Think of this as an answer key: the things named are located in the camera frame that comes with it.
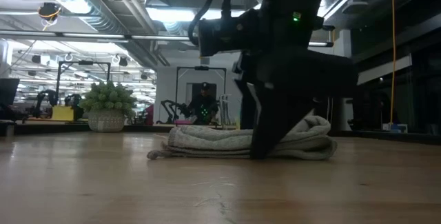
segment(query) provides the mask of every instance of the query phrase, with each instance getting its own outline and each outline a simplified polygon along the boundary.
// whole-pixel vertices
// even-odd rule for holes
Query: duct
[[[92,17],[81,17],[90,27],[98,32],[108,34],[127,34],[128,30],[115,17],[112,11],[102,2],[102,0],[57,0],[69,11],[78,14],[91,14]],[[158,62],[145,50],[138,41],[129,43],[118,43],[123,49],[126,49],[138,63],[145,67],[156,69]]]
[[[169,32],[170,35],[174,36],[184,36],[186,37],[186,31],[184,31],[184,28],[182,27],[181,23],[178,21],[175,22],[165,22],[163,23],[165,29]]]

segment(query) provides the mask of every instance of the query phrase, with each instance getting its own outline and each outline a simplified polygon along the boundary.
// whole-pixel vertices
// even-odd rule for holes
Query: green plant
[[[130,95],[132,90],[127,90],[121,84],[115,86],[112,81],[107,84],[93,83],[92,89],[86,93],[85,99],[80,101],[80,108],[85,112],[97,110],[121,110],[126,116],[133,116],[132,108],[135,108],[135,97]]]

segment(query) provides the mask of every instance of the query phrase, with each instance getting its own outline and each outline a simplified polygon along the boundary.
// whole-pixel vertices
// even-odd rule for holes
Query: folded towel
[[[270,152],[270,157],[306,160],[329,159],[337,143],[326,134],[331,124],[320,116],[306,116]],[[187,156],[203,158],[249,158],[253,130],[222,131],[203,126],[173,128],[163,150],[153,150],[147,158]]]

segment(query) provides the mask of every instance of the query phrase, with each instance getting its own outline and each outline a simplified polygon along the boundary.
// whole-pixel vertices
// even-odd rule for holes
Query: woven basket
[[[120,132],[124,128],[124,120],[120,110],[91,111],[89,128],[95,132]]]

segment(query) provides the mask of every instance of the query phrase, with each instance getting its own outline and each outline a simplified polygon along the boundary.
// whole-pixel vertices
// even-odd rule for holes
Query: pink object
[[[192,121],[190,120],[175,120],[175,124],[192,124]]]

